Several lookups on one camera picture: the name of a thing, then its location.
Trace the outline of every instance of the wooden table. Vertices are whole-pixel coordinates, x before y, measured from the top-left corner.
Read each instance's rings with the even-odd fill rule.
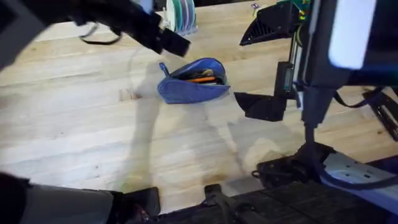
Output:
[[[294,103],[283,122],[269,123],[245,118],[233,96],[271,94],[277,62],[289,54],[290,40],[239,46],[253,20],[251,4],[198,8],[185,58],[157,55],[128,37],[86,45],[74,24],[53,26],[0,73],[0,169],[65,187],[158,186],[169,212],[201,202],[204,185],[246,177],[258,162],[293,154],[304,139]],[[102,27],[95,38],[112,34]],[[224,64],[230,94],[166,105],[156,90],[164,77],[159,62],[172,71],[202,57]],[[349,103],[360,92],[341,91]],[[369,108],[333,103],[317,140],[364,162],[398,154]]]

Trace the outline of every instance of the blue pouch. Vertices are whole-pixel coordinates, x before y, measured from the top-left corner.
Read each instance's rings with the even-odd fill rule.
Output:
[[[230,88],[227,85],[225,69],[215,58],[202,58],[176,71],[169,73],[164,63],[160,63],[164,78],[157,86],[157,91],[166,103],[198,103],[217,98]],[[211,69],[213,75],[222,80],[222,85],[204,85],[180,80],[185,75]]]

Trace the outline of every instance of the black cable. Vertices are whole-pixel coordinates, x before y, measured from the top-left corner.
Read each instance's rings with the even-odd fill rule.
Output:
[[[372,103],[373,101],[377,100],[379,98],[379,96],[381,96],[381,93],[383,91],[384,87],[377,87],[374,90],[371,91],[371,93],[373,94],[373,97],[370,100],[363,100],[360,101],[359,103],[356,103],[354,105],[347,105],[343,99],[341,98],[341,96],[337,93],[334,95],[334,99],[341,105],[346,106],[348,108],[360,108],[362,106],[365,106],[367,104]]]
[[[267,197],[269,197],[269,198],[281,203],[282,205],[288,206],[289,208],[291,208],[295,212],[297,212],[297,213],[301,214],[302,216],[304,216],[305,218],[311,220],[311,222],[316,223],[316,224],[320,224],[320,222],[316,221],[316,219],[312,218],[310,215],[306,214],[305,212],[300,211],[298,208],[294,207],[293,205],[291,205],[289,203],[286,203],[286,202],[284,202],[282,200],[279,200],[278,198],[270,195],[269,193],[265,193],[263,190],[260,191],[260,193],[262,193],[262,194],[266,195]]]
[[[122,32],[121,32],[120,30],[118,30],[118,29],[113,29],[113,28],[111,28],[111,31],[112,31],[114,34],[116,34],[116,35],[118,36],[117,38],[115,38],[115,39],[113,39],[113,40],[105,41],[105,42],[102,42],[102,41],[93,41],[93,40],[85,40],[85,38],[87,38],[87,37],[93,35],[94,32],[95,32],[97,29],[98,29],[98,24],[96,23],[96,24],[90,29],[90,31],[88,31],[87,34],[79,36],[80,40],[83,41],[83,42],[86,43],[86,44],[93,44],[93,45],[112,45],[112,44],[115,44],[115,43],[119,42],[119,41],[122,39],[122,36],[123,36]]]
[[[305,125],[305,142],[310,151],[313,166],[315,171],[320,177],[323,177],[327,182],[344,189],[349,190],[371,190],[371,189],[381,189],[385,187],[390,187],[392,185],[398,184],[398,176],[393,176],[384,180],[380,180],[377,182],[371,182],[367,184],[351,184],[339,179],[332,177],[328,172],[326,172],[323,168],[323,165],[318,161],[317,155],[315,153],[315,137],[314,137],[315,127],[312,125]]]

